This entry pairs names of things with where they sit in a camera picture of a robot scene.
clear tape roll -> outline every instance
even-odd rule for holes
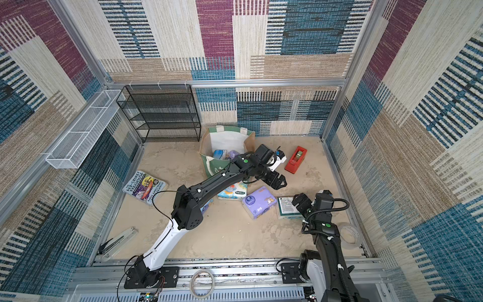
[[[341,233],[341,245],[345,249],[354,249],[361,245],[361,234],[357,228],[347,222],[337,224]]]

patterned wall panel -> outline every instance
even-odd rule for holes
[[[137,149],[117,113],[79,169],[47,170],[0,229],[0,290],[32,301],[62,297],[74,269],[86,265]]]
[[[159,81],[191,80],[207,60],[233,62],[236,79],[344,77],[372,0],[65,3],[114,81]]]
[[[391,0],[379,19],[327,144],[399,299],[480,301],[483,3]]]
[[[320,135],[336,86],[196,88],[205,126],[245,127],[259,136]]]
[[[100,84],[46,0],[0,4],[1,196]]]

purple tissue pack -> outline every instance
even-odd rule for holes
[[[277,199],[270,193],[266,186],[255,190],[241,201],[243,207],[251,218],[257,219],[277,204]]]

white mesh basket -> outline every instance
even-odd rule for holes
[[[56,169],[79,168],[117,112],[116,98],[125,100],[120,93],[120,90],[100,93],[45,160]]]

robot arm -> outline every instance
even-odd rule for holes
[[[272,151],[262,144],[254,153],[236,156],[225,169],[207,180],[189,188],[180,186],[174,199],[171,223],[168,223],[154,245],[136,259],[134,266],[128,271],[129,282],[125,284],[125,288],[131,288],[127,287],[130,284],[136,286],[132,288],[149,288],[155,285],[159,279],[159,269],[168,254],[183,235],[203,221],[201,208],[225,188],[251,176],[264,181],[275,190],[285,187],[285,177],[275,171],[285,160],[286,156],[281,150]]]
[[[328,190],[317,193],[313,203],[303,193],[294,196],[292,204],[305,218],[302,233],[311,234],[317,248],[317,252],[305,250],[300,255],[300,275],[311,280],[319,302],[369,302],[359,295],[350,278],[351,269],[342,255],[339,229],[331,222],[331,212],[345,210],[349,203],[334,209],[334,201]]]

